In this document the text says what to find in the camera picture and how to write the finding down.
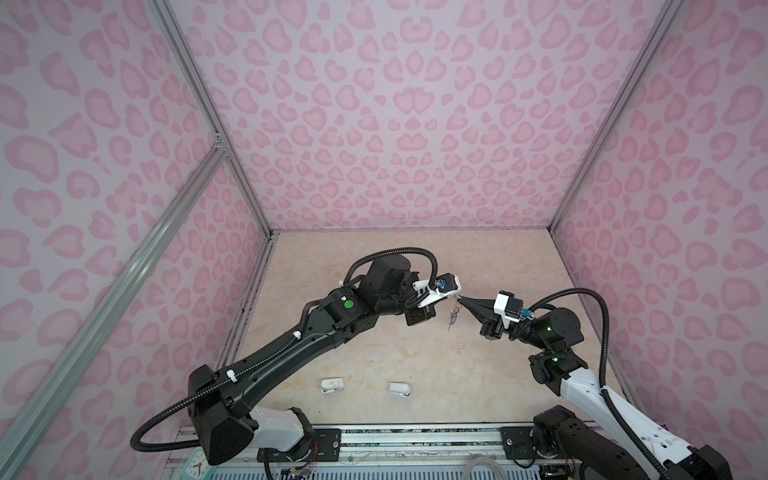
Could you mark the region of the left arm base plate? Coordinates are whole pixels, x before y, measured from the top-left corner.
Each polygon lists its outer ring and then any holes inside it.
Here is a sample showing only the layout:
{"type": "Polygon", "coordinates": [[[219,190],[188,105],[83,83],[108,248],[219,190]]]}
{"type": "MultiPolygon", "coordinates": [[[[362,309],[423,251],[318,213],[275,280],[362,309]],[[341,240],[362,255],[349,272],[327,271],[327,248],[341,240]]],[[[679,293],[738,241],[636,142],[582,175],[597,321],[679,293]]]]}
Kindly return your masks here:
{"type": "Polygon", "coordinates": [[[262,449],[257,452],[257,460],[270,463],[300,462],[337,462],[340,456],[342,430],[338,428],[315,429],[305,434],[296,445],[287,452],[275,449],[262,449]]]}

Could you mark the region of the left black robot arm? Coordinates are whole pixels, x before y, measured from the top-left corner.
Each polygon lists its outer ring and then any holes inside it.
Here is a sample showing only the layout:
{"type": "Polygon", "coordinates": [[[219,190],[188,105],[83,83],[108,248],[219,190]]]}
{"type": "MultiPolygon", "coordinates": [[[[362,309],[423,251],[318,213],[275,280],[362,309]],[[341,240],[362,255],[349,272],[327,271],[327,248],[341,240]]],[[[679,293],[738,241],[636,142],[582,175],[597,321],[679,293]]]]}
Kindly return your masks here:
{"type": "Polygon", "coordinates": [[[188,412],[207,462],[234,459],[247,447],[303,458],[314,429],[298,407],[260,407],[271,390],[302,367],[372,329],[382,316],[414,325],[435,316],[435,306],[460,286],[451,274],[430,270],[420,279],[408,255],[416,249],[376,252],[356,261],[339,286],[309,301],[297,325],[258,351],[213,371],[200,367],[189,378],[196,400],[188,412]]]}

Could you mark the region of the silver carabiner keyring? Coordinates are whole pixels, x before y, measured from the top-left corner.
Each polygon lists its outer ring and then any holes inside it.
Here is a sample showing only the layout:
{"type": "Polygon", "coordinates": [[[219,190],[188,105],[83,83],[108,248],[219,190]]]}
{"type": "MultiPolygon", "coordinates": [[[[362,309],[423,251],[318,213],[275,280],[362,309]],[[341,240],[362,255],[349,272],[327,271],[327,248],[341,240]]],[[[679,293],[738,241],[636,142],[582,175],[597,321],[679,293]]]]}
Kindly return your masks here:
{"type": "Polygon", "coordinates": [[[451,330],[451,328],[457,323],[460,312],[462,309],[462,305],[460,303],[457,303],[450,311],[449,313],[449,323],[448,323],[448,331],[451,330]]]}

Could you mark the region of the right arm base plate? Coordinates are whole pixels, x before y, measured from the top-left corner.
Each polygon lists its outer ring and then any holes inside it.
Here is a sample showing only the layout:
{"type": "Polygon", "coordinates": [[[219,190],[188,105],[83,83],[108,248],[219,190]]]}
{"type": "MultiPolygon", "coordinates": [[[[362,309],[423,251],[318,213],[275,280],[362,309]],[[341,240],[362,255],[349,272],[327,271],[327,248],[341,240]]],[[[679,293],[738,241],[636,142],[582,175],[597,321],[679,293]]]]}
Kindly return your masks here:
{"type": "Polygon", "coordinates": [[[539,458],[534,446],[532,430],[532,425],[503,426],[499,429],[507,460],[528,465],[539,458]]]}

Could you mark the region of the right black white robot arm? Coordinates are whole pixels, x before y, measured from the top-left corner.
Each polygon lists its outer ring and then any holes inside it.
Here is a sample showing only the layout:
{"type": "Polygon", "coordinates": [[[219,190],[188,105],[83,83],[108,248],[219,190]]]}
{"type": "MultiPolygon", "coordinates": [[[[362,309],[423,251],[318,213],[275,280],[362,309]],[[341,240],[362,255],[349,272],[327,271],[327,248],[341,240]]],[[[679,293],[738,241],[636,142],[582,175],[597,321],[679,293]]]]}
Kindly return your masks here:
{"type": "Polygon", "coordinates": [[[537,348],[529,365],[535,381],[566,401],[535,416],[531,441],[544,457],[562,455],[605,479],[729,479],[725,457],[709,445],[695,447],[652,420],[607,384],[610,314],[594,290],[570,288],[530,306],[502,291],[495,299],[461,296],[459,304],[481,324],[489,340],[508,336],[537,348]],[[596,370],[575,351],[584,336],[578,316],[553,301],[582,295],[602,316],[596,370]]]}

